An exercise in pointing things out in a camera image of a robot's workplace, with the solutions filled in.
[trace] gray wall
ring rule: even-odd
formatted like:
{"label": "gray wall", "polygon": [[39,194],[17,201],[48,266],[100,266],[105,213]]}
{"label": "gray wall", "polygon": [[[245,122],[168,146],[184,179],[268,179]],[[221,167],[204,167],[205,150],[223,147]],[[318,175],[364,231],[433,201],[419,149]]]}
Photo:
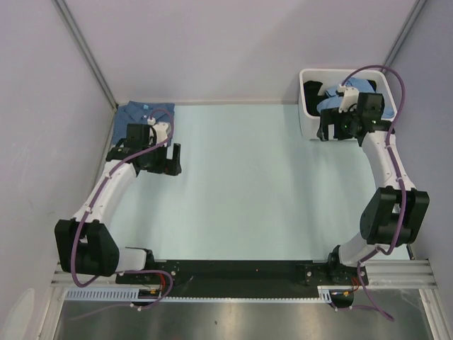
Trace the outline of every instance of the gray wall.
{"label": "gray wall", "polygon": [[296,102],[307,67],[383,62],[415,0],[68,0],[117,102]]}
{"label": "gray wall", "polygon": [[0,329],[57,264],[53,228],[88,195],[113,113],[50,0],[0,10]]}
{"label": "gray wall", "polygon": [[[415,243],[453,316],[453,1],[429,1],[394,68],[407,87],[396,135],[404,166],[431,204]],[[395,97],[399,88],[392,82]]]}

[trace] light blue table surface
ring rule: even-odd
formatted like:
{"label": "light blue table surface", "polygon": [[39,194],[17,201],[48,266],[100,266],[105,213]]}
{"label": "light blue table surface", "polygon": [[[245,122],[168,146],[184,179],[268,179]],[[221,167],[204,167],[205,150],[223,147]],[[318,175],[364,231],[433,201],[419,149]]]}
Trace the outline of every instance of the light blue table surface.
{"label": "light blue table surface", "polygon": [[156,259],[324,260],[375,192],[357,142],[303,139],[296,105],[176,106],[173,141],[183,173],[141,172],[110,226]]}

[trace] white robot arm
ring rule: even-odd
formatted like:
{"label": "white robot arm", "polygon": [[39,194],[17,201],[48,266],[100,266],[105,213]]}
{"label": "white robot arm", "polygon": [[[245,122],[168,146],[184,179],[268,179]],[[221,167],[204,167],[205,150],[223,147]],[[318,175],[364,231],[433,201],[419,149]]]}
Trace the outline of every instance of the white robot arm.
{"label": "white robot arm", "polygon": [[[342,103],[338,109],[321,111],[318,136],[321,140],[328,140],[328,126],[334,125],[334,139],[356,138],[367,155],[377,188],[360,218],[360,232],[349,242],[337,246],[334,256],[329,256],[342,266],[356,267],[376,249],[387,250],[390,247],[402,201],[401,181],[407,202],[396,246],[415,241],[429,205],[429,196],[424,191],[417,191],[407,176],[396,150],[395,134],[389,132],[391,122],[381,119],[384,110],[382,95],[360,93],[356,88],[341,85],[337,92],[343,94]],[[391,148],[394,160],[388,148]]]}
{"label": "white robot arm", "polygon": [[[75,258],[77,273],[111,276],[117,272],[138,271],[152,256],[152,252],[146,249],[118,248],[108,232],[122,195],[141,170],[172,176],[181,172],[179,144],[173,146],[173,158],[166,158],[165,141],[171,133],[171,126],[168,123],[156,124],[154,119],[148,123],[127,126],[126,138],[109,151],[103,174],[84,205],[72,219],[57,223],[55,238],[64,271],[71,271],[74,238],[81,222],[83,232]],[[156,149],[148,152],[153,146]],[[131,157],[138,152],[142,155]]]}

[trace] purple cable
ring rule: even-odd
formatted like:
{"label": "purple cable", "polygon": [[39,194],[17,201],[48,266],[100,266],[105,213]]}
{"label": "purple cable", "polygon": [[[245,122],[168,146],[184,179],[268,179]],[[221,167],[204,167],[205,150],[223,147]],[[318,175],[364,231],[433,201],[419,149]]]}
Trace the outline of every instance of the purple cable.
{"label": "purple cable", "polygon": [[[171,289],[173,288],[173,278],[166,271],[144,270],[144,271],[125,271],[125,273],[126,274],[164,274],[170,280],[170,285],[167,288],[166,292],[161,297],[159,297],[158,299],[153,301],[150,305],[141,307],[142,310],[148,310],[149,308],[152,308],[153,306],[155,306],[157,303],[161,302],[161,300],[166,298],[167,295],[171,292]],[[99,312],[103,312],[104,310],[109,310],[110,308],[115,308],[115,307],[130,307],[130,304],[115,303],[114,305],[105,306],[105,307],[99,308],[98,310],[94,310],[92,312],[88,312],[88,313],[79,315],[77,317],[72,317],[68,321],[79,321],[80,319],[90,317],[91,315],[98,314]]]}
{"label": "purple cable", "polygon": [[[149,115],[149,119],[152,119],[154,117],[154,114],[156,112],[163,112],[165,113],[169,118],[170,118],[170,126],[171,126],[171,131],[170,133],[168,134],[168,137],[166,140],[164,140],[163,142],[160,142],[156,145],[154,145],[153,147],[149,147],[145,150],[142,150],[140,152],[137,152],[135,154],[131,154],[130,156],[124,158],[122,161],[120,161],[118,164],[116,164],[108,173],[109,176],[112,176],[113,173],[115,173],[115,171],[118,170],[118,168],[120,166],[122,166],[124,163],[130,161],[131,159],[134,159],[136,157],[139,157],[139,156],[142,156],[143,154],[147,154],[148,152],[151,152],[161,146],[163,146],[164,144],[166,144],[170,138],[173,137],[173,131],[174,131],[174,119],[173,119],[173,116],[171,115],[171,113],[169,113],[167,110],[163,109],[163,108],[157,108],[155,110],[153,110],[151,112],[151,115]],[[98,200],[99,196],[101,195],[101,192],[102,190],[104,189],[105,185],[107,184],[109,180],[109,177],[105,177],[103,179],[103,181],[101,182],[98,190],[95,192],[94,196],[93,196],[93,199],[91,200],[90,204],[88,205],[88,207],[91,209],[94,204],[96,203],[96,201]],[[81,220],[80,220],[80,223],[79,223],[79,226],[77,227],[77,230],[76,230],[76,235],[74,236],[74,242],[72,243],[72,250],[71,250],[71,276],[72,276],[72,280],[74,281],[74,283],[76,284],[77,287],[80,287],[80,288],[85,288],[87,287],[88,285],[90,285],[92,282],[94,282],[95,279],[97,279],[99,276],[94,276],[92,277],[90,280],[86,281],[85,283],[82,283],[79,281],[79,279],[77,278],[77,273],[76,273],[76,255],[77,255],[77,247],[79,245],[79,239],[80,239],[80,234],[82,233],[82,229],[84,227],[84,224],[85,224],[85,221],[87,219],[89,215],[89,212],[86,211],[84,213],[84,215],[82,216]]]}
{"label": "purple cable", "polygon": [[381,313],[381,315],[383,317],[385,317],[387,320],[394,322],[395,319],[389,313],[385,312],[380,306],[378,306],[378,304],[374,301],[373,297],[371,296],[371,293],[368,291],[368,288],[365,285],[365,283],[363,282],[362,276],[360,275],[360,265],[363,262],[370,260],[374,255],[377,254],[378,250],[381,253],[383,253],[384,255],[390,255],[393,252],[393,250],[395,249],[395,247],[396,247],[396,243],[398,242],[398,238],[399,238],[399,235],[401,233],[401,229],[403,227],[403,219],[404,219],[404,214],[406,212],[406,205],[407,205],[406,187],[404,186],[403,175],[401,173],[401,169],[399,168],[398,161],[396,160],[394,151],[393,151],[393,149],[391,148],[391,145],[390,145],[390,137],[391,137],[391,132],[394,130],[395,124],[398,121],[400,113],[401,113],[401,111],[403,110],[403,107],[404,107],[404,102],[406,100],[406,86],[404,85],[404,81],[403,81],[403,79],[401,78],[401,76],[399,75],[399,73],[397,71],[395,71],[391,67],[387,67],[387,66],[384,66],[384,65],[368,65],[368,66],[365,66],[365,67],[360,67],[359,69],[356,69],[354,72],[352,72],[349,76],[347,76],[346,79],[343,81],[342,85],[345,85],[350,77],[354,76],[358,72],[363,71],[365,69],[386,69],[387,71],[392,73],[398,79],[399,84],[401,86],[401,101],[400,101],[400,104],[399,104],[398,109],[396,111],[395,118],[394,118],[393,122],[391,122],[391,124],[390,124],[390,128],[389,128],[389,131],[387,132],[386,139],[385,139],[386,149],[389,152],[391,163],[393,164],[393,166],[395,168],[398,184],[399,184],[399,187],[401,189],[401,195],[402,195],[402,198],[401,198],[401,210],[399,212],[398,222],[396,224],[395,234],[394,234],[394,236],[393,236],[393,238],[391,240],[389,250],[386,251],[385,249],[383,249],[380,246],[378,246],[377,249],[373,250],[370,254],[366,255],[357,264],[357,277],[359,278],[360,284],[363,287],[363,291],[365,292],[365,295],[368,297],[369,301],[373,304],[373,306],[358,305],[358,306],[352,306],[352,308],[341,308],[341,309],[342,310],[345,310],[345,309],[376,310],[379,313]]}

